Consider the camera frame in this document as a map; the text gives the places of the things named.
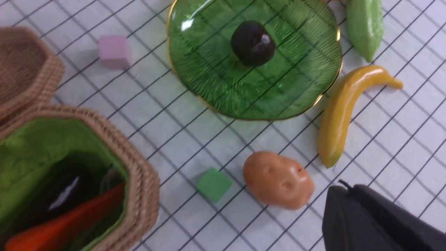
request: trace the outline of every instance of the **dark purple eggplant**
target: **dark purple eggplant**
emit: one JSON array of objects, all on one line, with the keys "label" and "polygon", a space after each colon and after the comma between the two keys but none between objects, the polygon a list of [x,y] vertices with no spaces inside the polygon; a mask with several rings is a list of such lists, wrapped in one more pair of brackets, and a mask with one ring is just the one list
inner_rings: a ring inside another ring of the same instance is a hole
[{"label": "dark purple eggplant", "polygon": [[234,54],[247,67],[258,67],[271,60],[276,51],[276,43],[262,24],[244,21],[231,37]]},{"label": "dark purple eggplant", "polygon": [[11,226],[0,233],[0,250],[14,234],[57,218],[90,199],[91,183],[91,174],[74,156],[57,162]]}]

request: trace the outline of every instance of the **black object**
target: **black object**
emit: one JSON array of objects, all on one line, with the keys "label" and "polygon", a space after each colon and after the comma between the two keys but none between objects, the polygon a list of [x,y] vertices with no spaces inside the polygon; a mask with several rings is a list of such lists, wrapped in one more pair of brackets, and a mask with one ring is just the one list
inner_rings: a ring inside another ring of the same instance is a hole
[{"label": "black object", "polygon": [[322,233],[327,251],[444,251],[446,235],[357,184],[328,188]]},{"label": "black object", "polygon": [[91,198],[91,173],[77,154],[54,164],[40,189],[18,212],[11,226],[0,233],[0,250],[13,235],[57,218]]},{"label": "black object", "polygon": [[273,58],[276,43],[262,24],[244,21],[231,37],[231,47],[243,65],[257,67]]}]

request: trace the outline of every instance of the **yellow banana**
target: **yellow banana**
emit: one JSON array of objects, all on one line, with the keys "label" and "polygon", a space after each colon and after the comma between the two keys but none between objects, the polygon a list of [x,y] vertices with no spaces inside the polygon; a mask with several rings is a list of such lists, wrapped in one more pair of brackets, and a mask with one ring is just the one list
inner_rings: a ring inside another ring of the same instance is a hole
[{"label": "yellow banana", "polygon": [[403,83],[386,69],[374,65],[357,68],[338,80],[325,107],[319,131],[319,156],[327,168],[334,166],[344,151],[351,113],[359,96],[367,88],[379,84],[403,88]]}]

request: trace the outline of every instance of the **pink cube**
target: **pink cube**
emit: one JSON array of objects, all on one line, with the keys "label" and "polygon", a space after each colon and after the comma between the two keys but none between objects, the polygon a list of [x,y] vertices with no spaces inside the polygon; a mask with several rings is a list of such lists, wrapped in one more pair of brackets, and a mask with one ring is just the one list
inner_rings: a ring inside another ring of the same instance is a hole
[{"label": "pink cube", "polygon": [[110,69],[130,68],[130,46],[123,35],[107,35],[99,38],[99,58]]}]

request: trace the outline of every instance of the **green pepper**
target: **green pepper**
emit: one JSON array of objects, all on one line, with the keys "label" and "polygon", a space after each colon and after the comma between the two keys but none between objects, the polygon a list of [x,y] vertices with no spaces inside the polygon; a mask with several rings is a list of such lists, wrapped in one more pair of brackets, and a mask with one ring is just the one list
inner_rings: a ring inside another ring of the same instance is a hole
[{"label": "green pepper", "polygon": [[371,62],[384,34],[381,0],[349,0],[347,30],[351,44],[367,62]]}]

